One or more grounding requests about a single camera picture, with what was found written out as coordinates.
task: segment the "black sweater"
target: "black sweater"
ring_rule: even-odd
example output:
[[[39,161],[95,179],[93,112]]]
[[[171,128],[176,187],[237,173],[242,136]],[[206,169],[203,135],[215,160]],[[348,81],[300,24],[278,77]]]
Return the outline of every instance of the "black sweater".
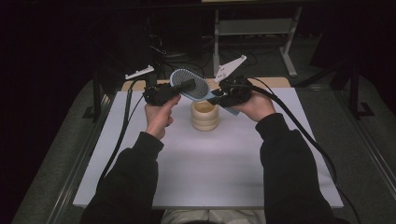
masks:
[[[264,140],[264,209],[267,224],[335,223],[319,190],[311,149],[300,132],[290,131],[281,114],[262,119],[256,130]],[[163,143],[140,133],[134,147],[119,155],[99,186],[81,223],[149,223]]]

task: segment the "white paper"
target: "white paper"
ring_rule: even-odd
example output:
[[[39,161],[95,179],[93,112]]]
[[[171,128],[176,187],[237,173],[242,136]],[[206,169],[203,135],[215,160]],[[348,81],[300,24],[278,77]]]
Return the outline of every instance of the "white paper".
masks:
[[[274,88],[304,128],[312,135],[308,121],[293,88]],[[131,112],[141,96],[134,91]],[[73,202],[86,206],[93,197],[100,174],[117,143],[122,126],[126,92],[118,92],[91,161]],[[120,150],[132,147],[146,129],[144,100],[134,112]],[[164,148],[159,154],[159,180],[154,196],[155,208],[260,209],[264,205],[263,169],[260,162],[262,139],[256,122],[244,114],[234,116],[221,108],[219,126],[199,132],[191,126],[191,100],[182,97],[172,110],[174,123],[166,128]],[[283,113],[290,129],[294,123]],[[332,207],[342,207],[341,198],[331,180],[320,153],[311,147],[318,167],[320,190]]]

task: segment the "wooden tabletop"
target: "wooden tabletop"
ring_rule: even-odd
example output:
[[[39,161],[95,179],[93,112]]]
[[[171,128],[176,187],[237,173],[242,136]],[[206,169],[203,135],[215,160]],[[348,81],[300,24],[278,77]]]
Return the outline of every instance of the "wooden tabletop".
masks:
[[[263,81],[271,88],[290,88],[289,81],[285,77],[257,77],[257,79]],[[215,90],[219,88],[219,84],[213,81],[213,78],[207,78],[207,83],[209,84],[210,90]],[[264,87],[258,80],[250,78],[249,81],[258,87]],[[169,80],[158,80],[157,83],[165,83],[169,82]],[[127,91],[131,86],[132,81],[126,81],[122,85],[121,91]],[[142,91],[146,87],[145,81],[137,81],[134,84],[134,91]]]

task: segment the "white plastic piece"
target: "white plastic piece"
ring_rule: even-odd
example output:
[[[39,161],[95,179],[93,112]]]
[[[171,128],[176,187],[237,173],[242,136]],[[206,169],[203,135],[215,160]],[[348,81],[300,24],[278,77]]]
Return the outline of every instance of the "white plastic piece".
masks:
[[[152,66],[148,66],[148,68],[146,68],[146,69],[143,69],[143,70],[141,70],[141,71],[136,71],[134,74],[132,74],[132,75],[125,75],[125,79],[131,79],[131,78],[133,78],[133,77],[138,77],[138,76],[142,76],[142,75],[144,75],[144,74],[146,74],[146,73],[149,73],[149,72],[152,72],[152,71],[154,71],[154,68],[152,67]]]
[[[242,55],[240,58],[233,60],[229,63],[226,63],[224,65],[221,65],[219,67],[219,71],[216,74],[215,79],[213,80],[215,83],[219,83],[226,77],[228,77],[239,65],[241,65],[242,62],[244,62],[247,59],[247,56]]]

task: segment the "white stand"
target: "white stand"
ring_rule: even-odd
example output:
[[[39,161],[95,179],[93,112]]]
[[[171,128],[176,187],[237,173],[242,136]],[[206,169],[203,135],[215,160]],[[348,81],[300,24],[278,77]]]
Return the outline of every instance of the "white stand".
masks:
[[[220,21],[219,11],[215,15],[215,49],[213,53],[214,76],[219,71],[219,36],[220,35],[269,35],[285,34],[288,39],[283,47],[280,48],[283,61],[291,77],[297,76],[297,72],[289,56],[291,41],[300,19],[302,7],[297,7],[293,18],[286,19],[265,19],[265,20],[233,20]]]

